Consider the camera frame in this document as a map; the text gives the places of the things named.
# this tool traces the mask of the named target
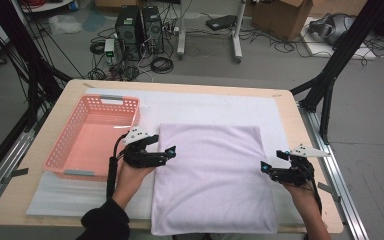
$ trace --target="black sleeve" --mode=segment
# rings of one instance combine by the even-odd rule
[[[86,230],[77,240],[127,240],[130,236],[129,217],[112,199],[87,212],[81,222]]]

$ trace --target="wooden table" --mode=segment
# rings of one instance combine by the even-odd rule
[[[33,217],[25,215],[31,199],[37,189],[43,169],[42,164],[52,149],[61,130],[73,111],[79,97],[88,88],[142,90],[176,93],[203,93],[220,95],[237,95],[267,97],[276,101],[289,146],[300,143],[311,146],[301,115],[292,94],[287,90],[216,87],[199,85],[177,85],[138,82],[109,82],[93,80],[72,80],[68,83],[46,122],[32,143],[21,162],[19,169],[28,168],[27,175],[14,177],[0,198],[0,225],[15,226],[81,226],[80,218],[74,217]],[[309,158],[315,168],[316,182],[326,184],[326,179],[317,158]],[[343,230],[332,196],[319,191],[323,202],[323,221],[329,233]],[[150,229],[150,220],[135,220],[130,223],[132,229]],[[303,225],[280,226],[279,232],[305,232]]]

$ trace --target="computer tower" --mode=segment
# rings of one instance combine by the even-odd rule
[[[140,9],[136,5],[121,6],[115,23],[123,60],[141,59],[140,47],[144,42],[144,33]]]
[[[145,27],[145,41],[148,53],[158,54],[164,52],[162,22],[158,8],[148,6],[142,8],[143,24]]]

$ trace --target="cardboard box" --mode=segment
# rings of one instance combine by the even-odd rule
[[[325,0],[277,0],[257,3],[252,16],[255,28],[291,41],[298,37],[313,6]]]
[[[95,0],[95,6],[103,10],[116,9],[119,11],[123,5],[143,5],[143,0]]]
[[[345,13],[357,16],[367,0],[328,0],[311,9],[311,17],[323,17],[326,13]]]

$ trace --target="white shelf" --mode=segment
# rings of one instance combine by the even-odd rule
[[[48,10],[52,10],[52,9],[55,9],[55,8],[59,8],[59,7],[62,7],[64,5],[67,5],[69,4],[70,2],[72,2],[73,0],[63,0],[62,2],[57,2],[57,3],[50,3],[49,1],[47,3],[45,3],[45,5],[41,6],[41,7],[38,7],[38,8],[32,8],[31,9],[31,12],[44,12],[44,11],[48,11]],[[23,12],[25,13],[29,13],[30,10],[24,8],[23,6],[21,6],[21,9],[23,10]]]

